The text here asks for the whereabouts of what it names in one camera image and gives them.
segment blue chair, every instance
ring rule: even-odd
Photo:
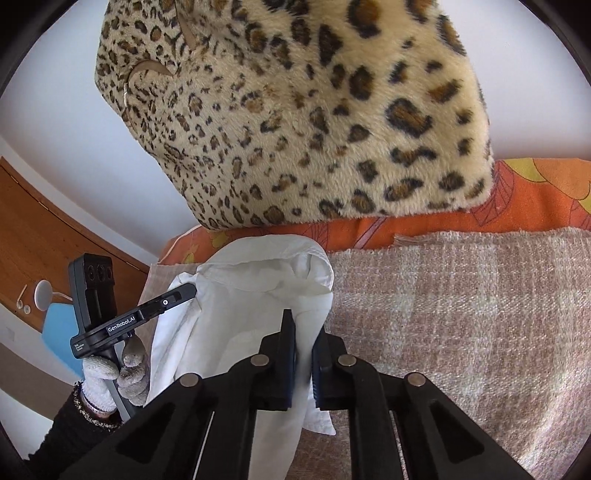
[[[52,303],[47,309],[45,323],[41,338],[43,343],[65,363],[80,378],[82,373],[82,360],[78,360],[72,354],[70,338],[78,335],[78,324],[72,305],[64,303]]]

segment leopard print pillow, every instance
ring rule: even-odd
[[[432,0],[111,0],[96,84],[209,229],[491,189],[482,92]]]

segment black sleeve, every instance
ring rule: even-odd
[[[70,465],[107,438],[121,423],[91,416],[80,401],[80,384],[53,420],[39,450],[29,455],[26,464],[38,480],[55,480]]]

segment white shirt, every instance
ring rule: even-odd
[[[254,355],[265,335],[279,331],[283,310],[291,309],[298,353],[292,407],[258,412],[249,473],[251,480],[282,480],[302,427],[335,433],[328,412],[315,408],[310,385],[312,346],[332,306],[328,257],[303,236],[242,238],[195,275],[180,274],[170,288],[188,282],[197,287],[195,299],[158,319],[148,401],[187,372],[211,377]]]

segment gloved hand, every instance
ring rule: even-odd
[[[82,400],[99,417],[108,417],[117,409],[105,380],[116,380],[119,394],[133,405],[143,406],[148,397],[148,361],[144,344],[136,335],[125,342],[122,360],[121,371],[111,360],[101,356],[90,356],[82,360],[85,376]]]

